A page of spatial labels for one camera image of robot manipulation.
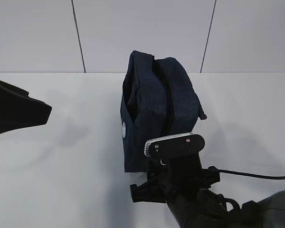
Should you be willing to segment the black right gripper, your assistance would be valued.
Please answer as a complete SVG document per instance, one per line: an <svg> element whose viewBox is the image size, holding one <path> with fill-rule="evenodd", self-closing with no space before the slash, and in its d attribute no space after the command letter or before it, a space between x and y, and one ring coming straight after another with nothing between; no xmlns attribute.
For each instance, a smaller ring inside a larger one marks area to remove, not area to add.
<svg viewBox="0 0 285 228"><path fill-rule="evenodd" d="M163 168L157 173L148 174L147 181L143 184L132 184L130 194L133 202L166 203L182 190L195 194L199 190L210 189L218 182L220 173L214 166L184 173Z"/></svg>

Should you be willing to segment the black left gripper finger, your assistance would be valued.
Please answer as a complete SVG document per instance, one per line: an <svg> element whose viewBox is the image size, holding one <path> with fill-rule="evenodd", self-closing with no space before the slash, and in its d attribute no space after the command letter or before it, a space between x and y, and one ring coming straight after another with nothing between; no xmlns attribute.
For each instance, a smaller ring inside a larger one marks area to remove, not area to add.
<svg viewBox="0 0 285 228"><path fill-rule="evenodd" d="M52 107L29 92L0 80L0 134L48 122Z"/></svg>

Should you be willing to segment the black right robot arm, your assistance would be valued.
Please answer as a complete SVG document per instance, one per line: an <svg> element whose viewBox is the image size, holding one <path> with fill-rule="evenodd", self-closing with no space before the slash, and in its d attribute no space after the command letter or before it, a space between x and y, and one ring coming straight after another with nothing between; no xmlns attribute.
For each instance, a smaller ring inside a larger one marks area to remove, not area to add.
<svg viewBox="0 0 285 228"><path fill-rule="evenodd" d="M285 190L239 205L210 190L220 181L220 173L285 180L285 176L259 176L214 166L196 171L164 168L140 186L131 185L131 197L133 202L166 204L181 228L285 228Z"/></svg>

